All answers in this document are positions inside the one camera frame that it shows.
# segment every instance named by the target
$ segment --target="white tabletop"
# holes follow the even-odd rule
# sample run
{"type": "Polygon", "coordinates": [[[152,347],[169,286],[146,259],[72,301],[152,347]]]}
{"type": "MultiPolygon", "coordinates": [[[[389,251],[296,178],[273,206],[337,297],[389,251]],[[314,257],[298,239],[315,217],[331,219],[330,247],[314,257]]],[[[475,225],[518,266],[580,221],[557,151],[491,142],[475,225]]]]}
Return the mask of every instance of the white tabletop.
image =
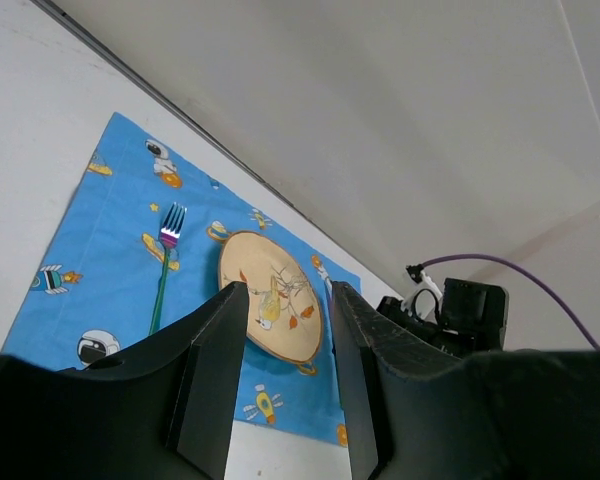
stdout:
{"type": "MultiPolygon", "coordinates": [[[[372,305],[395,294],[36,6],[0,0],[0,348],[114,111],[359,275],[372,305]]],[[[349,476],[346,449],[234,422],[226,478],[349,476]]]]}

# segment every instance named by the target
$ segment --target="beige plate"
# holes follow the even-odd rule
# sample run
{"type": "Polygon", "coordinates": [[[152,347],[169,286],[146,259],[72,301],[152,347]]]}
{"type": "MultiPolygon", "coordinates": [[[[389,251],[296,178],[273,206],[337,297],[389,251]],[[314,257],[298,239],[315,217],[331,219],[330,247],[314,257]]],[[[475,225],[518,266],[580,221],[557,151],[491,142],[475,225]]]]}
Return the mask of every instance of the beige plate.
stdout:
{"type": "Polygon", "coordinates": [[[236,232],[222,248],[220,288],[249,287],[247,335],[276,357],[308,363],[322,341],[322,314],[311,284],[282,247],[255,232],[236,232]]]}

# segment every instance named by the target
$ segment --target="fork head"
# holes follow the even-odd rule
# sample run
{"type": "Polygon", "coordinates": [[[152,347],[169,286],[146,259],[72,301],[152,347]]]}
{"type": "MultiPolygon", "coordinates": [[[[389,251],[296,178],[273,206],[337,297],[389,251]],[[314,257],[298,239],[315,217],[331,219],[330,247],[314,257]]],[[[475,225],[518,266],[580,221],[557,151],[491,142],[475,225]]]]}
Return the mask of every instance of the fork head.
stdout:
{"type": "Polygon", "coordinates": [[[160,228],[160,243],[165,248],[175,248],[180,238],[180,230],[184,223],[187,208],[174,202],[160,228]]]}

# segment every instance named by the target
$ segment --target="black device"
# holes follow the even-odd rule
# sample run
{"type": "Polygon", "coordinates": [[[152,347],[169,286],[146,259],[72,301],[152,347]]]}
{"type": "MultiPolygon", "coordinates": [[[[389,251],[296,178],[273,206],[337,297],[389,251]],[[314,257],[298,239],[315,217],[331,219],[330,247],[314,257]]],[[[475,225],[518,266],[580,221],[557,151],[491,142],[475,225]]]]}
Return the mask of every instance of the black device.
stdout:
{"type": "Polygon", "coordinates": [[[600,352],[460,359],[332,291],[354,480],[600,478],[600,352]]]}
{"type": "Polygon", "coordinates": [[[455,278],[447,278],[444,286],[441,305],[436,306],[436,323],[403,312],[402,302],[395,297],[383,297],[377,311],[420,340],[456,357],[502,350],[509,305],[506,290],[455,278]]]}
{"type": "Polygon", "coordinates": [[[248,309],[232,283],[80,371],[0,355],[0,478],[224,478],[248,309]]]}

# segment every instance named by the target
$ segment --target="placemat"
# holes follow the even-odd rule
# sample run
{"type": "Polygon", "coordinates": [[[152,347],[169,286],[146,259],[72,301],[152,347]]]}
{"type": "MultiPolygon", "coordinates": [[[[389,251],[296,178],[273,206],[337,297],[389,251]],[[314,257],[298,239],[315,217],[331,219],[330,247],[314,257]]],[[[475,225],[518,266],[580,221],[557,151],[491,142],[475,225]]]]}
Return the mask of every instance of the placemat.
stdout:
{"type": "MultiPolygon", "coordinates": [[[[253,230],[272,239],[313,286],[324,336],[317,356],[302,366],[247,340],[235,418],[346,446],[327,295],[331,279],[358,290],[360,279],[117,113],[91,156],[3,351],[49,369],[84,368],[145,338],[163,255],[158,231],[174,201],[188,213],[169,264],[162,327],[218,292],[218,257],[231,232],[253,230]]],[[[302,318],[296,320],[290,329],[302,318]]]]}

